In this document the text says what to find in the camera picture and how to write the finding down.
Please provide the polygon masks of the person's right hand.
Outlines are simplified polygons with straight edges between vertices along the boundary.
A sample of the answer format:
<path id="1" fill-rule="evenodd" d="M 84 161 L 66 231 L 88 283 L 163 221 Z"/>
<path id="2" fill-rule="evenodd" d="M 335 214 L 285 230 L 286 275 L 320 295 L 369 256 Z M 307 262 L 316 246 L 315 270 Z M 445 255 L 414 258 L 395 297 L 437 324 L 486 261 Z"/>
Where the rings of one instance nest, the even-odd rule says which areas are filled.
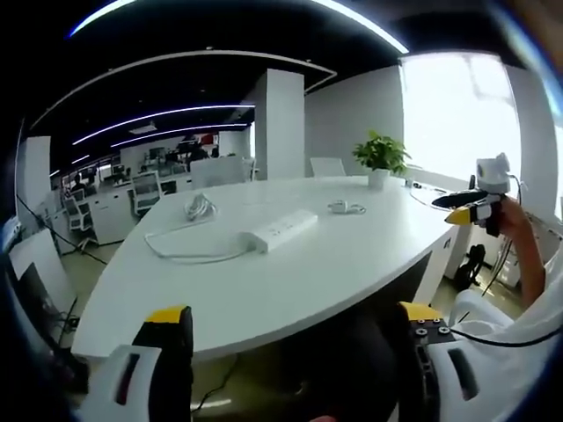
<path id="1" fill-rule="evenodd" d="M 521 205 L 509 197 L 501 201 L 501 233 L 514 240 L 530 226 L 529 219 Z"/>

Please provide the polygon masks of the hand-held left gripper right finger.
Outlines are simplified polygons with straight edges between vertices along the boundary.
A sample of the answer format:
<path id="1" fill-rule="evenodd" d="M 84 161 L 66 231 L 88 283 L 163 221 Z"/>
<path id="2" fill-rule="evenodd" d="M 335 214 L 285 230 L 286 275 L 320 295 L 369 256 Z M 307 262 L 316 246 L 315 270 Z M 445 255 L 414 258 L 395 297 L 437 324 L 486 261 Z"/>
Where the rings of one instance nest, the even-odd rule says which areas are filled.
<path id="1" fill-rule="evenodd" d="M 440 312 L 397 305 L 400 421 L 482 421 L 484 361 Z"/>

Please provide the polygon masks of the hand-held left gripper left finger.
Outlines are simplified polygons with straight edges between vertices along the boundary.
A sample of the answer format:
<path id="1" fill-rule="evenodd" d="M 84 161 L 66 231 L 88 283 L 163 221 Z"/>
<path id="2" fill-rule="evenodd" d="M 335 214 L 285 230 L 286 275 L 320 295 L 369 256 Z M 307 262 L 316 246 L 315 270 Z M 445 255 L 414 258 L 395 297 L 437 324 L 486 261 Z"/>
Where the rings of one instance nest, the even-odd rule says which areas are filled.
<path id="1" fill-rule="evenodd" d="M 194 382 L 192 309 L 151 313 L 130 345 L 98 367 L 85 397 L 87 421 L 190 421 Z"/>

